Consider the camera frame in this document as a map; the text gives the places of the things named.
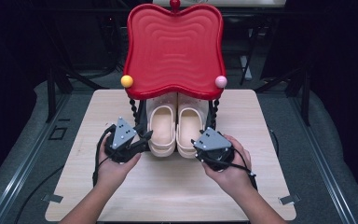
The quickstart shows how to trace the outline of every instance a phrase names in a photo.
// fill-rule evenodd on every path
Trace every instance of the clog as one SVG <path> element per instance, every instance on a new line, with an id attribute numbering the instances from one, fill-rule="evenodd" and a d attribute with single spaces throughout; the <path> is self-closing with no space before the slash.
<path id="1" fill-rule="evenodd" d="M 175 150 L 176 107 L 177 92 L 146 100 L 147 130 L 153 130 L 148 145 L 157 157 L 168 157 Z"/>
<path id="2" fill-rule="evenodd" d="M 179 154 L 188 159 L 195 158 L 196 149 L 191 139 L 197 140 L 204 130 L 208 116 L 208 101 L 195 99 L 178 93 L 178 123 L 176 145 Z"/>

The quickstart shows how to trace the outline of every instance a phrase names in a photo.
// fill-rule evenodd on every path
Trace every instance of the orange ball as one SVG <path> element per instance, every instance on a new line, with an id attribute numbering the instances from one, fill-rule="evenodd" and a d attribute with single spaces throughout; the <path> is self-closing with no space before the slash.
<path id="1" fill-rule="evenodd" d="M 133 79 L 131 76 L 129 75 L 125 75 L 121 78 L 121 85 L 124 87 L 124 88 L 129 88 L 131 87 L 133 84 Z"/>

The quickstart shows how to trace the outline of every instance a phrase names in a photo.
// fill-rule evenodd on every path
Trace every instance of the finger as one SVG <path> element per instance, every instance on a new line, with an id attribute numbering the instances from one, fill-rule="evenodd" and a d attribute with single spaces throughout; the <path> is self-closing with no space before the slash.
<path id="1" fill-rule="evenodd" d="M 111 134 L 111 133 L 107 133 L 107 134 L 104 136 L 103 141 L 101 142 L 100 155 L 99 155 L 99 157 L 100 157 L 100 162 L 107 157 L 107 155 L 106 155 L 106 153 L 105 153 L 105 148 L 104 148 L 104 146 L 105 146 L 106 140 L 107 140 L 107 138 L 110 136 L 110 134 Z"/>
<path id="2" fill-rule="evenodd" d="M 216 172 L 213 169 L 211 169 L 211 167 L 209 167 L 209 165 L 206 164 L 205 162 L 202 162 L 201 165 L 205 170 L 205 174 L 214 180 Z"/>
<path id="3" fill-rule="evenodd" d="M 224 134 L 223 136 L 225 136 L 225 138 L 226 138 L 226 139 L 232 144 L 232 146 L 233 146 L 234 148 L 236 148 L 237 150 L 243 149 L 242 144 L 241 144 L 236 138 L 234 138 L 233 136 L 227 135 L 227 134 Z"/>
<path id="4" fill-rule="evenodd" d="M 243 154 L 241 154 L 239 150 L 235 150 L 233 151 L 233 153 L 234 153 L 234 160 L 232 161 L 232 163 L 243 166 L 244 165 L 242 160 L 242 157 L 244 157 Z"/>
<path id="5" fill-rule="evenodd" d="M 137 153 L 134 157 L 132 157 L 129 161 L 127 161 L 123 166 L 126 167 L 127 171 L 129 172 L 138 161 L 141 159 L 141 153 Z"/>
<path id="6" fill-rule="evenodd" d="M 251 153 L 248 150 L 244 149 L 243 150 L 243 155 L 244 155 L 244 158 L 245 158 L 245 161 L 246 161 L 246 165 L 248 166 L 248 169 L 252 170 Z"/>

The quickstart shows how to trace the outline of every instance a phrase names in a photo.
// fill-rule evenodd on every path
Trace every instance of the red tray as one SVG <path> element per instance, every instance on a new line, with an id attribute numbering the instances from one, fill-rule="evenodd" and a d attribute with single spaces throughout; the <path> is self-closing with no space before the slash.
<path id="1" fill-rule="evenodd" d="M 214 100 L 226 76 L 221 53 L 222 15 L 213 6 L 198 4 L 169 11 L 153 4 L 135 7 L 128 18 L 129 52 L 124 75 L 131 99 L 145 100 L 171 91 Z"/>

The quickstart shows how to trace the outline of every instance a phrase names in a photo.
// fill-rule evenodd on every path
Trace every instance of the wooden table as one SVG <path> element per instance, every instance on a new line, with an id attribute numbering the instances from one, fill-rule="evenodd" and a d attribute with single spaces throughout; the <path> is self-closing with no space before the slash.
<path id="1" fill-rule="evenodd" d="M 153 0 L 153 4 L 169 7 L 170 0 Z M 192 1 L 181 0 L 181 7 L 194 5 Z M 206 4 L 215 7 L 284 7 L 286 0 L 208 0 Z"/>
<path id="2" fill-rule="evenodd" d="M 118 117 L 133 125 L 124 90 L 94 92 L 51 202 L 48 221 L 61 220 L 92 188 L 96 144 Z M 217 112 L 216 130 L 236 137 L 252 156 L 258 190 L 286 220 L 296 217 L 293 205 L 278 198 L 289 195 L 267 125 L 254 91 L 225 90 Z M 143 153 L 123 185 L 104 208 L 100 221 L 241 221 L 246 215 L 205 173 L 197 160 L 177 152 L 156 158 Z"/>

